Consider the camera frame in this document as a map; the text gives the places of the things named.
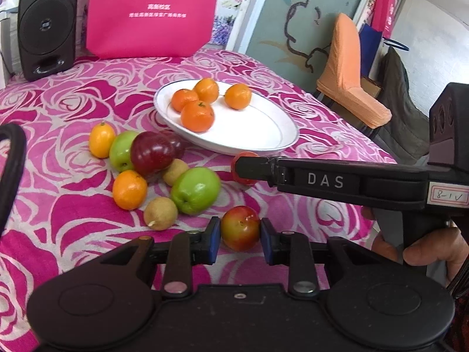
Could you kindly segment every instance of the pink rose tablecloth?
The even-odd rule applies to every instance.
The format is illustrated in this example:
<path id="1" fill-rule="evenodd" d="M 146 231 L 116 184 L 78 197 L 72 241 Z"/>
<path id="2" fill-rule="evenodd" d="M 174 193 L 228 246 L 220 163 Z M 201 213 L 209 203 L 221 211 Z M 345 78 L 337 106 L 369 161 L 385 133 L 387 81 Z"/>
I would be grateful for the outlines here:
<path id="1" fill-rule="evenodd" d="M 18 79 L 0 91 L 2 123 L 16 122 L 27 135 L 23 180 L 0 239 L 0 347 L 29 352 L 37 342 L 26 318 L 29 295 L 41 283 L 142 235 L 167 241 L 182 230 L 203 229 L 212 216 L 248 205 L 269 217 L 278 230 L 291 229 L 324 242 L 343 236 L 363 243 L 371 222 L 360 208 L 316 198 L 278 193 L 260 182 L 248 190 L 232 181 L 231 157 L 196 146 L 185 161 L 205 166 L 222 179 L 215 205 L 198 217 L 180 215 L 164 232 L 145 227 L 142 208 L 124 211 L 113 202 L 116 173 L 108 160 L 88 151 L 92 127 L 107 121 L 117 132 L 156 130 L 165 125 L 153 106 L 155 91 L 180 79 L 212 77 L 244 82 L 280 105 L 296 121 L 301 137 L 285 156 L 393 162 L 373 142 L 350 127 L 312 95 L 253 59 L 229 51 L 201 50 L 193 57 L 97 60 L 83 58 L 67 72 L 25 83 Z M 5 162 L 8 144 L 0 144 Z M 147 201 L 168 196 L 160 183 Z M 195 284 L 285 282 L 285 267 L 268 267 L 260 246 L 235 254 L 220 247 L 217 263 L 194 268 Z M 158 273 L 155 285 L 158 286 Z"/>

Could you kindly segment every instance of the pink bag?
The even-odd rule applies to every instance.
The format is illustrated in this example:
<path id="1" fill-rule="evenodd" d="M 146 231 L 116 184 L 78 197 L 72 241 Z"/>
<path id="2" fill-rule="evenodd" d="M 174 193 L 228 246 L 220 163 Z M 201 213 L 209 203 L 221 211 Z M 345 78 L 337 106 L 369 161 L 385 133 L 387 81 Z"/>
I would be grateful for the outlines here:
<path id="1" fill-rule="evenodd" d="M 90 0 L 86 47 L 101 58 L 189 57 L 208 43 L 216 0 Z"/>
<path id="2" fill-rule="evenodd" d="M 390 38 L 394 23 L 396 0 L 376 0 L 371 27 L 383 32 L 383 37 Z"/>

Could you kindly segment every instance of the tangerine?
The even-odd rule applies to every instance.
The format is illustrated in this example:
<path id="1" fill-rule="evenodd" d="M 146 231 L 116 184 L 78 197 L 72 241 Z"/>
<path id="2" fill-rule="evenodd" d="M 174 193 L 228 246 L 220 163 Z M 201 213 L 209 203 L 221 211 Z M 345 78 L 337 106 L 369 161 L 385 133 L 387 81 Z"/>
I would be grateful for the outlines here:
<path id="1" fill-rule="evenodd" d="M 173 94 L 171 105 L 177 112 L 181 112 L 188 102 L 195 100 L 199 100 L 199 97 L 194 90 L 180 89 Z"/>
<path id="2" fill-rule="evenodd" d="M 201 100 L 187 103 L 181 112 L 182 125 L 193 132 L 205 132 L 212 127 L 215 113 L 212 107 Z"/>
<path id="3" fill-rule="evenodd" d="M 127 170 L 116 177 L 113 184 L 113 199 L 124 210 L 137 209 L 144 203 L 148 185 L 137 172 Z"/>
<path id="4" fill-rule="evenodd" d="M 202 102 L 210 104 L 215 102 L 220 95 L 218 84 L 212 78 L 201 79 L 194 87 L 194 91 Z"/>
<path id="5" fill-rule="evenodd" d="M 109 124 L 102 122 L 95 125 L 90 133 L 91 154 L 97 158 L 108 158 L 115 138 L 116 133 Z"/>
<path id="6" fill-rule="evenodd" d="M 235 110 L 242 110 L 251 103 L 252 92 L 244 83 L 236 83 L 225 93 L 225 103 Z"/>

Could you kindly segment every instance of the oval plate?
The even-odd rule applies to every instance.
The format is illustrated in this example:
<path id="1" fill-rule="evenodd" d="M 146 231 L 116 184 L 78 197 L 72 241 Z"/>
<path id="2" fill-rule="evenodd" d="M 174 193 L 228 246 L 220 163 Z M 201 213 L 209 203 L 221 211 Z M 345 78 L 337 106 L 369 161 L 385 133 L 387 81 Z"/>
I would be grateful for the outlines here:
<path id="1" fill-rule="evenodd" d="M 231 86 L 217 82 L 220 97 L 212 104 L 215 122 L 206 132 L 195 133 L 182 127 L 180 114 L 171 106 L 173 94 L 180 89 L 192 90 L 199 79 L 168 83 L 154 98 L 156 110 L 163 121 L 177 134 L 208 150 L 237 155 L 249 150 L 259 156 L 279 153 L 296 143 L 300 135 L 293 120 L 275 103 L 252 92 L 251 103 L 244 110 L 233 110 L 223 96 Z"/>

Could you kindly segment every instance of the label sticker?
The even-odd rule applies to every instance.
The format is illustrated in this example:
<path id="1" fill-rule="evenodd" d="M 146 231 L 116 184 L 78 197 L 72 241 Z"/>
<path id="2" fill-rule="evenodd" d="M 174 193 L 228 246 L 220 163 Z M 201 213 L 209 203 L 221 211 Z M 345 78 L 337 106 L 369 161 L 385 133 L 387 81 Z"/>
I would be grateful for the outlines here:
<path id="1" fill-rule="evenodd" d="M 430 182 L 427 203 L 441 207 L 469 208 L 469 187 L 445 182 Z"/>

